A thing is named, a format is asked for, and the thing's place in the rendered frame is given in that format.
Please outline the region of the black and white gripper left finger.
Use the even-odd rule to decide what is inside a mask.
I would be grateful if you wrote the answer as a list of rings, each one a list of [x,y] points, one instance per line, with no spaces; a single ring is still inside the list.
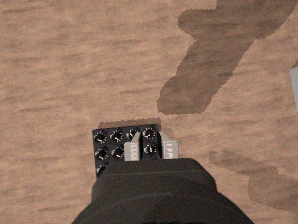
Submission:
[[[142,144],[141,144],[142,136]],[[138,132],[134,135],[131,142],[124,144],[125,161],[135,161],[143,158],[143,135]]]

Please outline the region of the black knob box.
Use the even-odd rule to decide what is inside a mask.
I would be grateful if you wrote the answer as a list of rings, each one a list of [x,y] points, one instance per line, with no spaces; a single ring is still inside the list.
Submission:
[[[110,163],[125,161],[124,144],[131,142],[138,132],[143,135],[143,158],[140,160],[160,159],[157,124],[92,130],[96,180]]]

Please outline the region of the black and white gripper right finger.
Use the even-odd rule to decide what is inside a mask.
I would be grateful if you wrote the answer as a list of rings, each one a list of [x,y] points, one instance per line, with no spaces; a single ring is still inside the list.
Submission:
[[[176,139],[170,140],[163,131],[157,132],[157,145],[160,158],[179,158],[178,141]]]

